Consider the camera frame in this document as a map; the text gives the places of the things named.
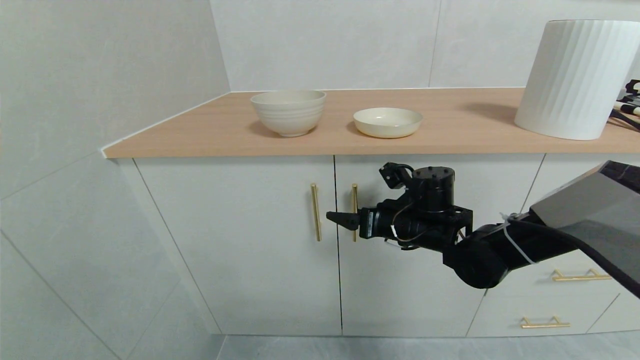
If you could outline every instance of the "ribbed white trash can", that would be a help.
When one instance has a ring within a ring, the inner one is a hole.
[[[515,124],[557,138],[599,138],[638,47],[640,22],[548,22]]]

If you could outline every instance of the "shallow dish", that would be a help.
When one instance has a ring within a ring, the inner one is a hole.
[[[359,132],[376,138],[402,138],[416,132],[422,115],[401,108],[371,108],[353,114]]]

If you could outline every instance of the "countertop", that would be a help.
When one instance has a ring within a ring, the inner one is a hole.
[[[610,120],[597,140],[563,140],[515,126],[524,88],[332,90],[318,126],[283,138],[255,114],[254,92],[229,93],[104,149],[107,158],[341,154],[640,153],[640,133]],[[359,133],[354,112],[398,107],[424,116],[400,139]]]

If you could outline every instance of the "drawer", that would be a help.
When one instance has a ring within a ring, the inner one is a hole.
[[[485,297],[467,336],[584,334],[616,296]]]
[[[510,272],[487,297],[618,294],[621,286],[583,252],[576,250]]]
[[[640,330],[640,299],[624,289],[589,332],[629,330]]]

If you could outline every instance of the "gray tile wall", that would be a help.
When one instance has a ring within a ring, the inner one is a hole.
[[[209,2],[2,8],[0,357],[215,357],[223,337],[99,152],[228,92]]]
[[[548,20],[640,20],[630,0],[211,4],[233,91],[524,86]]]

